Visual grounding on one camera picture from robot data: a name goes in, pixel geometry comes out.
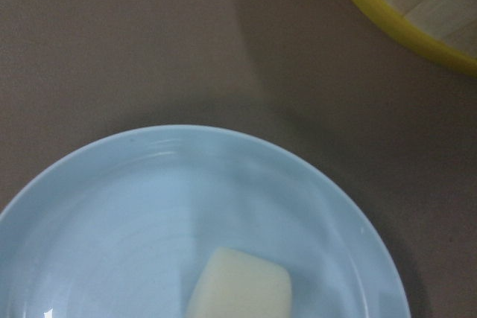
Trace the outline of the pale white steamed bun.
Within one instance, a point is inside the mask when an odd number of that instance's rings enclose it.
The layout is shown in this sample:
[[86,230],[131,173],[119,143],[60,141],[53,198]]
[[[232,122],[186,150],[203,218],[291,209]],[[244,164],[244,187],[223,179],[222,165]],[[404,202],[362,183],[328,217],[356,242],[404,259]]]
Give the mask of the pale white steamed bun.
[[193,290],[186,317],[290,317],[291,277],[282,266],[220,247]]

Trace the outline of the light blue plate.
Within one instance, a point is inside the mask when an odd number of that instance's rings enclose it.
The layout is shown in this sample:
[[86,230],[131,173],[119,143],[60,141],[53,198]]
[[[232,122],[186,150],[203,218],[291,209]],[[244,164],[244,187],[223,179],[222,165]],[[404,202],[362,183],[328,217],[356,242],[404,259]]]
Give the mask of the light blue plate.
[[294,317],[409,317],[382,239],[300,157],[202,126],[91,143],[1,213],[3,317],[183,317],[219,247],[290,274]]

